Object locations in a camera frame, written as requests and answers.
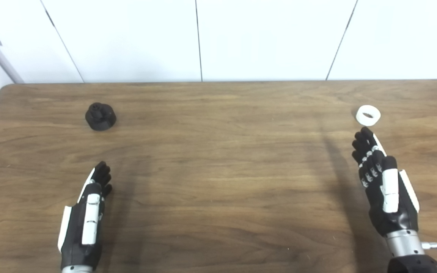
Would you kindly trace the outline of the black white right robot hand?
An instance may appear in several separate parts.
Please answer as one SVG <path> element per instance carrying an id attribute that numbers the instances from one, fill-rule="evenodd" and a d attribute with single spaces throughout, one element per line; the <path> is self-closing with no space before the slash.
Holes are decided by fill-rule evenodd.
<path id="1" fill-rule="evenodd" d="M 380 140 L 363 127 L 354 135 L 352 157 L 369 201 L 369 218 L 381 236 L 401 230 L 419 230 L 419 200 L 404 169 L 388 155 Z"/>

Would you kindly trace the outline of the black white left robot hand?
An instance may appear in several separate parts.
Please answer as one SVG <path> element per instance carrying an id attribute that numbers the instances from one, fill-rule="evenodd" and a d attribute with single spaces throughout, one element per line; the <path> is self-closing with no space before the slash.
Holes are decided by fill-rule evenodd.
<path id="1" fill-rule="evenodd" d="M 102 218 L 112 190 L 110 167 L 101 161 L 88 175 L 76 204 L 65 206 L 57 247 L 61 272 L 93 273 L 102 256 Z"/>

